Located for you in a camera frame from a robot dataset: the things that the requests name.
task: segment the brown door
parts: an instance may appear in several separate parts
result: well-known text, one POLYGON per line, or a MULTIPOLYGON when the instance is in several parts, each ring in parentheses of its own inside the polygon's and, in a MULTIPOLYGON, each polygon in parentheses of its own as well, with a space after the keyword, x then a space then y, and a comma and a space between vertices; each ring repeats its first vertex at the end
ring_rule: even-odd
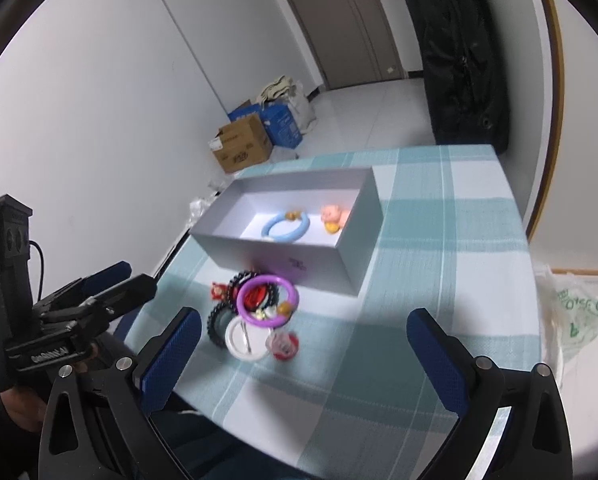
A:
POLYGON ((379 0, 289 0, 329 89, 402 78, 379 0))

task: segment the brown cardboard box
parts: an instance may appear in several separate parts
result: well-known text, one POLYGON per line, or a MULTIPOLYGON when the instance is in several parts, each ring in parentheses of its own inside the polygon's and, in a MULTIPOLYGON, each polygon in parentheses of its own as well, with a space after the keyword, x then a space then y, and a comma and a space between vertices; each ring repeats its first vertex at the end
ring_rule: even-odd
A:
POLYGON ((272 151, 272 143, 256 114, 219 128, 209 144, 226 173, 266 162, 272 151))

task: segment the purple bracelet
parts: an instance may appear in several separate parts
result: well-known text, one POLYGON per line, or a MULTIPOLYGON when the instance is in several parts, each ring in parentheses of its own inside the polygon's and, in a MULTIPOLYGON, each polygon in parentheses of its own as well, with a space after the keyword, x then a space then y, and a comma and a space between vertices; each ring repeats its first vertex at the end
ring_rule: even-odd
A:
POLYGON ((243 305, 243 299, 250 290, 258 285, 266 285, 268 283, 275 283, 284 287, 288 293, 288 299, 286 301, 292 305, 293 309, 297 308, 297 305, 299 304, 299 294, 297 293, 297 290, 293 284, 288 280, 281 278, 280 276, 275 276, 274 274, 263 274, 261 276, 256 276, 255 278, 250 278, 239 289, 239 294, 237 294, 237 312, 239 312, 239 315, 244 320, 250 324, 253 324, 254 326, 260 326, 262 328, 279 328, 280 326, 285 325, 290 318, 279 315, 273 319, 258 320, 252 317, 250 312, 248 312, 246 307, 243 305))

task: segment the blue bracelet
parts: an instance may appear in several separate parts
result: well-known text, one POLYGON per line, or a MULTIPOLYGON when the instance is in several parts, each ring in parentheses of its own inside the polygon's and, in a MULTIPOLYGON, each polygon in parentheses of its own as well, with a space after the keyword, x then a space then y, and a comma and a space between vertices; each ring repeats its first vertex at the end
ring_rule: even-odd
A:
POLYGON ((304 212, 301 212, 301 224, 297 229, 285 235, 271 236, 270 230, 272 229, 272 226, 284 220, 285 213, 279 213, 274 218, 271 218, 261 229, 261 237, 269 238, 274 242, 295 242, 301 238, 308 230, 308 227, 310 227, 310 219, 308 218, 308 215, 304 212))

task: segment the gray box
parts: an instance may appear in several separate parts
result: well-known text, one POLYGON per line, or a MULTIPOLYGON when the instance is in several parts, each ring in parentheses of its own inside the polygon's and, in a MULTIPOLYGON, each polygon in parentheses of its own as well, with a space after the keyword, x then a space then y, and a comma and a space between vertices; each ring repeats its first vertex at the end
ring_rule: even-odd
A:
MULTIPOLYGON (((220 267, 258 269, 295 285, 356 296, 382 222, 373 170, 346 168, 234 180, 190 234, 220 267), (327 234, 319 218, 322 206, 330 204, 351 210, 335 235, 327 234), (293 243, 262 240, 261 227, 269 218, 294 210, 311 219, 303 237, 293 243)), ((294 223, 282 222, 274 229, 292 230, 294 223)))

